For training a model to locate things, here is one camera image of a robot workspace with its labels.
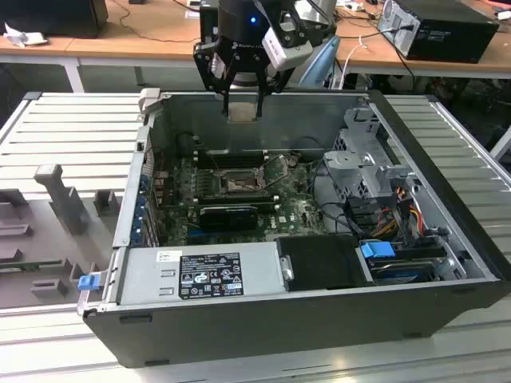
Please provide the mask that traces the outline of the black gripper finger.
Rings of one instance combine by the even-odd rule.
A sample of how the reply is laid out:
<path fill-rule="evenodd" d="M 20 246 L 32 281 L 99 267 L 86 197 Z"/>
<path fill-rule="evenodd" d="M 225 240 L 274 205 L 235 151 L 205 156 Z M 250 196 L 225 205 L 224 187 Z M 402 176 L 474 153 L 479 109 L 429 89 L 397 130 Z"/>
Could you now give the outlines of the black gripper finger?
<path fill-rule="evenodd" d="M 266 74 L 266 67 L 263 65 L 263 62 L 261 61 L 255 65 L 255 75 L 258 86 L 255 111 L 256 118 L 260 118 L 263 115 L 264 98 L 266 96 L 272 95 L 273 93 L 281 93 L 289 82 L 294 71 L 295 68 L 286 69 L 284 71 L 277 71 L 273 77 L 268 78 Z"/>
<path fill-rule="evenodd" d="M 198 42 L 193 47 L 193 59 L 204 87 L 223 97 L 222 114 L 228 117 L 229 93 L 236 76 L 236 55 L 231 58 L 229 63 L 224 64 L 224 71 L 218 77 L 213 70 L 213 66 L 217 62 L 216 57 L 219 57 L 216 48 L 216 42 L 208 44 Z"/>

